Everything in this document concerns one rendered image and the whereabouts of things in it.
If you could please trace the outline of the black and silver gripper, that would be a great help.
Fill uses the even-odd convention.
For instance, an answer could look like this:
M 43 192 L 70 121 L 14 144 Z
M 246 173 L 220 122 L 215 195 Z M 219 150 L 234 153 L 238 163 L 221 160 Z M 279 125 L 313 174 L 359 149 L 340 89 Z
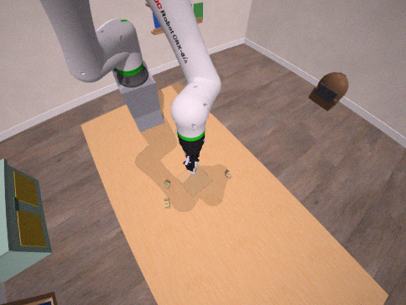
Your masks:
M 183 164 L 185 165 L 187 170 L 190 170 L 190 173 L 192 173 L 192 174 L 195 174 L 195 166 L 198 168 L 198 162 L 200 161 L 200 159 L 198 159 L 198 157 L 200 156 L 201 149 L 202 149 L 202 147 L 200 147 L 196 150 L 187 150 L 187 149 L 183 148 L 183 150 L 186 153 L 186 158 L 187 158 L 183 162 Z M 193 172 L 191 172 L 191 171 L 193 171 Z

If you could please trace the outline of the tan flat mat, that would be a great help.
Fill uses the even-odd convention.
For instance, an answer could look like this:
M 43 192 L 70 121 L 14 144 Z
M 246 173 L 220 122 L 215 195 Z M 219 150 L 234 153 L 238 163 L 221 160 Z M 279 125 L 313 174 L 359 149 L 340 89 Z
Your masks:
M 195 174 L 190 173 L 190 170 L 186 169 L 183 173 L 177 176 L 177 179 L 184 186 L 191 197 L 196 195 L 205 186 L 213 181 L 199 166 L 199 164 Z

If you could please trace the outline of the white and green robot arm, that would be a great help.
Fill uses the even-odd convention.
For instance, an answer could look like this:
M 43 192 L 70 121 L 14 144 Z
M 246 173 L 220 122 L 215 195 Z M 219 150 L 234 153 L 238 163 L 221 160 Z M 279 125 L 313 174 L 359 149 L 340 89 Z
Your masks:
M 96 82 L 112 70 L 126 87 L 148 79 L 133 24 L 114 18 L 95 31 L 89 0 L 40 0 L 59 40 L 68 71 Z M 206 121 L 221 80 L 206 49 L 190 0 L 146 0 L 179 61 L 187 85 L 175 97 L 171 116 L 180 146 L 203 146 Z M 98 40 L 96 40 L 98 39 Z

